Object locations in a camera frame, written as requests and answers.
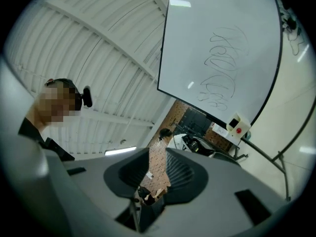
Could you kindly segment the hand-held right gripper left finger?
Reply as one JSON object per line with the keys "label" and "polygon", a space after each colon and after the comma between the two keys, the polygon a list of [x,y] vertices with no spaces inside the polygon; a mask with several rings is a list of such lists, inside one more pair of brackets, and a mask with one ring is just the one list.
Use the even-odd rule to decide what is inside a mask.
{"label": "hand-held right gripper left finger", "polygon": [[66,170],[82,168],[71,179],[102,212],[118,218],[129,206],[149,170],[149,149],[63,163]]}

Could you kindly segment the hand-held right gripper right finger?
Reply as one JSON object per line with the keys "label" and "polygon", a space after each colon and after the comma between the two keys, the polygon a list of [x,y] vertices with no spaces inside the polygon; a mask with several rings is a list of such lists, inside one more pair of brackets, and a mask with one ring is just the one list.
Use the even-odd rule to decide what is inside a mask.
{"label": "hand-held right gripper right finger", "polygon": [[158,231],[247,231],[286,205],[236,163],[176,149],[166,160],[171,189]]}

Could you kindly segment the yellow whiteboard eraser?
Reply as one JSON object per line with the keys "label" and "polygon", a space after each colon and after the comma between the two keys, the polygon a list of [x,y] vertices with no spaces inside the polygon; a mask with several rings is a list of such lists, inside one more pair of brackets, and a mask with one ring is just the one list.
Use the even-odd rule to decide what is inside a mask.
{"label": "yellow whiteboard eraser", "polygon": [[[234,129],[231,129],[229,127],[229,123],[230,121],[235,118],[239,121],[238,125],[234,128]],[[242,129],[242,132],[237,134],[236,133],[236,129],[237,128],[241,128]],[[239,113],[235,113],[233,114],[233,116],[229,119],[229,121],[227,122],[226,124],[226,130],[236,139],[241,139],[247,131],[249,131],[249,129],[251,128],[251,124],[250,124],[250,121],[245,118],[244,116],[240,115]]]}

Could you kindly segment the white whiteboard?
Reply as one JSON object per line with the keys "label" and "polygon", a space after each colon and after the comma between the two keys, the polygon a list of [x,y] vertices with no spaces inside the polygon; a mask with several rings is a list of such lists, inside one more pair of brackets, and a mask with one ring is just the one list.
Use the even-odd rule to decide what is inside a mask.
{"label": "white whiteboard", "polygon": [[225,127],[254,124],[282,54],[277,0],[168,0],[158,90]]}

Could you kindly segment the black monitor screen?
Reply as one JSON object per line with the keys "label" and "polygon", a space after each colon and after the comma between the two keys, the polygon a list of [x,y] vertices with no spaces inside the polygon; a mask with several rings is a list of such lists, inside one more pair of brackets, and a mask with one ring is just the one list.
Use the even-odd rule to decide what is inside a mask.
{"label": "black monitor screen", "polygon": [[209,120],[206,115],[188,107],[179,121],[179,125],[183,128],[189,128],[195,133],[204,136],[211,126],[212,121]]}

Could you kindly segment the person's black shirt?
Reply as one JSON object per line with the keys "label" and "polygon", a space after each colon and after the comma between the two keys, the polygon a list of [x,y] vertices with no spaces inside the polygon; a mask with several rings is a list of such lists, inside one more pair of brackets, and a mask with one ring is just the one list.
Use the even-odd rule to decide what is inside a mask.
{"label": "person's black shirt", "polygon": [[60,147],[53,139],[48,137],[44,141],[40,132],[26,118],[24,118],[20,126],[18,134],[33,139],[34,141],[39,143],[39,145],[43,149],[54,151],[59,156],[61,161],[74,161],[75,160],[73,156],[71,156],[62,147]]}

